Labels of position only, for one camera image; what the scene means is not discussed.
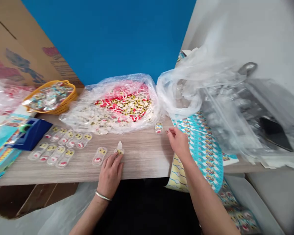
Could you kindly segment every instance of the cardboard box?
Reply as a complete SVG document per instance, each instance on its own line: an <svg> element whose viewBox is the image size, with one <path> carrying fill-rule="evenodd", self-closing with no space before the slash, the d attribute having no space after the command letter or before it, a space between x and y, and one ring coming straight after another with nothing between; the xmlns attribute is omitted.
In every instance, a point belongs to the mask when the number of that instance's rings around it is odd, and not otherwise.
<svg viewBox="0 0 294 235"><path fill-rule="evenodd" d="M22 217L73 195L77 187L78 183L1 186L0 216Z"/></svg>
<svg viewBox="0 0 294 235"><path fill-rule="evenodd" d="M21 0L0 0L0 78L34 86L69 80L83 87Z"/></svg>

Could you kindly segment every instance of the candy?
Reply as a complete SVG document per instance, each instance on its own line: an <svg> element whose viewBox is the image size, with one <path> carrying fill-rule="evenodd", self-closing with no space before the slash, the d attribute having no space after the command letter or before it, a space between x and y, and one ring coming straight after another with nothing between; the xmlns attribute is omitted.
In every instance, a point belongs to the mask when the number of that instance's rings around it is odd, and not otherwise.
<svg viewBox="0 0 294 235"><path fill-rule="evenodd" d="M38 111L55 110L73 91L72 87L59 82L51 87L42 88L30 99L23 101L22 105Z"/></svg>

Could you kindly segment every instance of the white plastic sheet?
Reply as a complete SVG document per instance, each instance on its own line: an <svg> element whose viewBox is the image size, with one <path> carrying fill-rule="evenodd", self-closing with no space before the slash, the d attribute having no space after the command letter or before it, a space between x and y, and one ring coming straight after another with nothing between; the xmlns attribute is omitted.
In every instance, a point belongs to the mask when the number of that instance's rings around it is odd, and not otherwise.
<svg viewBox="0 0 294 235"><path fill-rule="evenodd" d="M162 107L174 120L188 117L201 107L200 88L237 84L246 78L237 70L234 61L210 57L201 47L159 76L156 89Z"/></svg>

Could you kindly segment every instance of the black object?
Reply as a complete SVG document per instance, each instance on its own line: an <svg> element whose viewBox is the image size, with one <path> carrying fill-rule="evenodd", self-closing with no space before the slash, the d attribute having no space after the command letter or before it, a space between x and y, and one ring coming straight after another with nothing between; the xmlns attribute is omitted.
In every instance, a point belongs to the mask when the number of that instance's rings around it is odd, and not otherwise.
<svg viewBox="0 0 294 235"><path fill-rule="evenodd" d="M294 152L282 126L274 121L267 118L261 117L259 124L264 130L265 139L287 151Z"/></svg>

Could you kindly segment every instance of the plastic basket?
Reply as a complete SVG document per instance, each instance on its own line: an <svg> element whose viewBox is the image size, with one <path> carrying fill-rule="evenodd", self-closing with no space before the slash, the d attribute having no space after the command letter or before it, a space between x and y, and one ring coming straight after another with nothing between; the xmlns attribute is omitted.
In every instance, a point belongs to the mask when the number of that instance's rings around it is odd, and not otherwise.
<svg viewBox="0 0 294 235"><path fill-rule="evenodd" d="M57 107L55 110L49 110L49 111L42 112L42 111L37 111L37 110L31 110L30 107L28 107L27 105L24 105L27 108L27 112L29 112L29 113L37 112L37 113L48 113L48 114L52 114L52 115L60 115L64 112L68 111L70 102L74 101L77 98L75 86L73 84L71 84L68 80L64 80L64 81L54 80L54 81L47 82L44 85L37 88L36 90L34 90L32 93L30 93L30 95L28 95L24 100L30 99L33 95L35 95L36 93L39 93L41 89L43 89L45 87L51 87L53 84L58 83L58 82L65 83L66 86L70 86L74 89L73 92L71 94L69 94L69 96L64 101L61 102L59 107Z"/></svg>

